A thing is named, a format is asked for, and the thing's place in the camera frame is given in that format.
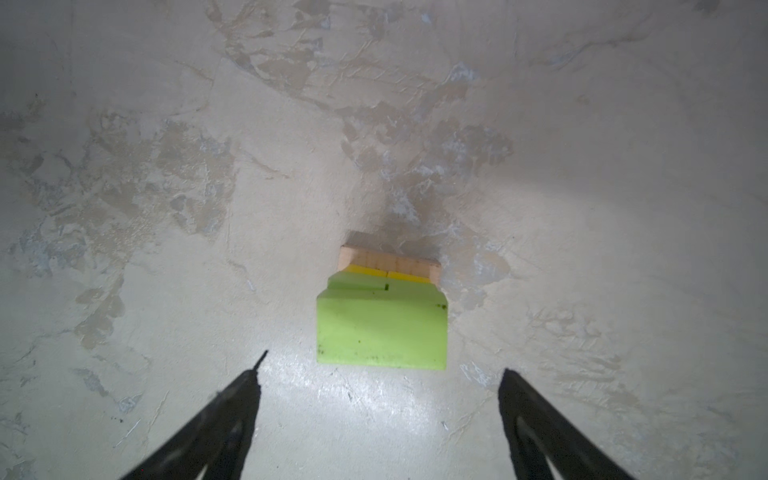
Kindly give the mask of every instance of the lime green block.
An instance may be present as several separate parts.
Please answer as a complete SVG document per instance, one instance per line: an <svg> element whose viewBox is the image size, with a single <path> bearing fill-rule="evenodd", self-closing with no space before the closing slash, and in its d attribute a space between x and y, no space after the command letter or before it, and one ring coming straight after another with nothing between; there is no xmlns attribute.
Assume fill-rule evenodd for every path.
<svg viewBox="0 0 768 480"><path fill-rule="evenodd" d="M317 297L317 361L445 369L448 302L431 283L338 272Z"/></svg>

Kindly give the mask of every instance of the wooden block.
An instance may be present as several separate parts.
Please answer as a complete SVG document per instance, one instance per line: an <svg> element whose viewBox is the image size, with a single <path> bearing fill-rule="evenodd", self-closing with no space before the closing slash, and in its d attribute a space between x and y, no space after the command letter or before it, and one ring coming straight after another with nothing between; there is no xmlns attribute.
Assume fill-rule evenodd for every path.
<svg viewBox="0 0 768 480"><path fill-rule="evenodd" d="M386 272L398 272L405 275L415 275L429 278L435 285L440 284L442 267L434 260L401 257L393 253L377 252L367 248L342 245L339 251L339 271L349 265L359 265Z"/></svg>

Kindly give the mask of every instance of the yellow strip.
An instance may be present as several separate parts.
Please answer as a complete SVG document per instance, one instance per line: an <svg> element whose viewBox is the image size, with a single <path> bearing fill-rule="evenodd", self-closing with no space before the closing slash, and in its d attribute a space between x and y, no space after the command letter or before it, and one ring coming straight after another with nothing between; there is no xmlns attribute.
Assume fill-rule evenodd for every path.
<svg viewBox="0 0 768 480"><path fill-rule="evenodd" d="M425 276L408 275L407 273L400 273L400 272L387 272L386 275L388 278L396 278L398 280L408 280L409 282L432 283L429 281L429 278L426 278Z"/></svg>
<svg viewBox="0 0 768 480"><path fill-rule="evenodd" d="M373 276L386 276L386 272L384 270L378 270L376 268L368 268L367 266L360 266L360 265L349 265L347 268L344 269L344 271L349 273L364 273L365 275L373 275Z"/></svg>

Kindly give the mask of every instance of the gray floor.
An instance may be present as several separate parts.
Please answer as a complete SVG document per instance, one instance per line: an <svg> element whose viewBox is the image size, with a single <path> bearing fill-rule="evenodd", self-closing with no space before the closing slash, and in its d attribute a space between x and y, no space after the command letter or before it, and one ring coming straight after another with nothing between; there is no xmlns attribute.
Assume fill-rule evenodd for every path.
<svg viewBox="0 0 768 480"><path fill-rule="evenodd" d="M768 471L766 3L0 8L0 477L267 348L245 478L511 478L505 367L638 478ZM446 371L316 364L347 240L442 262Z"/></svg>

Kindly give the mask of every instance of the green block side face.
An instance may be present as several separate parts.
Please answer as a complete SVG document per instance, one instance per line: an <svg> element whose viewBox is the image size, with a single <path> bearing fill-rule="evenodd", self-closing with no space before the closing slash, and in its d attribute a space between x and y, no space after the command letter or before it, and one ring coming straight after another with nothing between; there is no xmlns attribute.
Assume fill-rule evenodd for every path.
<svg viewBox="0 0 768 480"><path fill-rule="evenodd" d="M448 303L431 283L339 272L317 297L320 363L445 369L447 349Z"/></svg>

